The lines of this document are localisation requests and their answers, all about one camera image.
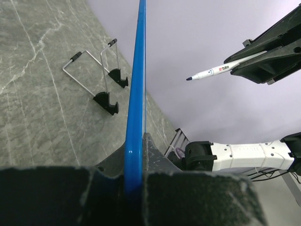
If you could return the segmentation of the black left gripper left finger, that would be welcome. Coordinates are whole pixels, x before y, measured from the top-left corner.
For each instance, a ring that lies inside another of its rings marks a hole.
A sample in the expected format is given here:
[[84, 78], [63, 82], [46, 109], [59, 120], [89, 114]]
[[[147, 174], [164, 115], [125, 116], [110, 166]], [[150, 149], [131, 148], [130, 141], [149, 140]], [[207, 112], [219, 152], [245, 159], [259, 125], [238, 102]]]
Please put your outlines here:
[[3, 226], [116, 226], [124, 147], [92, 166], [1, 167]]

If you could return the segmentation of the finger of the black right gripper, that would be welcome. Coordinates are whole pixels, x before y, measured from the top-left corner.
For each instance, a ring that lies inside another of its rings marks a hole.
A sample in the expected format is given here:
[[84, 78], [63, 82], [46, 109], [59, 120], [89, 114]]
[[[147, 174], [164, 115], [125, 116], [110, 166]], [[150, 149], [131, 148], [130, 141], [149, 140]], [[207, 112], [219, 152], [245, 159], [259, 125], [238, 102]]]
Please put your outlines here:
[[284, 47], [301, 38], [301, 7], [298, 6], [263, 32], [248, 46], [224, 60], [229, 63], [262, 51]]
[[236, 66], [231, 75], [257, 84], [272, 84], [301, 69], [301, 43], [277, 47]]

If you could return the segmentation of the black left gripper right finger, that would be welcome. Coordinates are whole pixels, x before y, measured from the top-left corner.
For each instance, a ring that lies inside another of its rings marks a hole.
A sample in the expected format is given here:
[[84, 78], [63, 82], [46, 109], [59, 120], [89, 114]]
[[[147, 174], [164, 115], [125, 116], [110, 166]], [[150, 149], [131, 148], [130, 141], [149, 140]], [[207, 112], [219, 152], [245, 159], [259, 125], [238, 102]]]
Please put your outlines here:
[[182, 171], [143, 136], [144, 226], [265, 226], [256, 189], [243, 175]]

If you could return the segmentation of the white blue whiteboard marker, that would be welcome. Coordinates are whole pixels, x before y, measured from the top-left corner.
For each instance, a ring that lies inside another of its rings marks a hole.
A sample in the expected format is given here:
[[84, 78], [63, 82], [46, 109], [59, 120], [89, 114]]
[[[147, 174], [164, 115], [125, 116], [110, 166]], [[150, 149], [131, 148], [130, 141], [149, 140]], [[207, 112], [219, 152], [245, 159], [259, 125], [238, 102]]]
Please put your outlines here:
[[226, 64], [222, 64], [220, 66], [213, 67], [211, 69], [199, 72], [199, 73], [197, 73], [197, 74], [195, 74], [191, 77], [188, 77], [186, 79], [186, 81], [200, 80], [200, 79], [203, 79], [203, 78], [207, 78], [207, 77], [215, 76], [215, 75], [218, 75], [218, 74], [221, 74], [221, 73], [224, 73], [224, 72], [231, 71], [236, 66], [242, 64], [243, 62], [245, 62], [247, 60], [250, 60], [252, 58], [255, 58], [257, 56], [260, 56], [260, 55], [262, 55], [266, 52], [267, 51], [262, 51], [262, 52], [259, 52], [259, 53], [256, 53], [256, 54], [253, 54], [253, 55], [250, 55], [250, 56], [246, 56], [246, 57], [238, 59], [238, 60], [234, 60], [234, 61], [226, 63]]

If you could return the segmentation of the blue framed whiteboard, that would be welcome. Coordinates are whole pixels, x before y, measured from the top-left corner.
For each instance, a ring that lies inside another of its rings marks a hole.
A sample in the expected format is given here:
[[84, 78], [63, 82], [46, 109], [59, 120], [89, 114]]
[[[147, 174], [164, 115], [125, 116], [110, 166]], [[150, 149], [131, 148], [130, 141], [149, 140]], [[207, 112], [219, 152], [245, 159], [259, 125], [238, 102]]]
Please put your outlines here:
[[139, 1], [124, 154], [124, 191], [127, 199], [140, 198], [143, 177], [145, 123], [146, 4]]

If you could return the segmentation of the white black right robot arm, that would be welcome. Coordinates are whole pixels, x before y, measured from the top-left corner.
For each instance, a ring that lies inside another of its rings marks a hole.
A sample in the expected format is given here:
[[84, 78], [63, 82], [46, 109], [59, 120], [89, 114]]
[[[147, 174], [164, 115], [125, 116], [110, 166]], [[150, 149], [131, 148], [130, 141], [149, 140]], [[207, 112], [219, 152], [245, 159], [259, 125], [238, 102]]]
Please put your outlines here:
[[[230, 72], [257, 84], [273, 84], [301, 68], [301, 9], [296, 7], [220, 66], [199, 72], [190, 80]], [[301, 135], [257, 144], [219, 144], [209, 141], [188, 142], [184, 148], [172, 142], [165, 156], [181, 170], [220, 171], [253, 168], [254, 181], [273, 178], [279, 171], [301, 173]]]

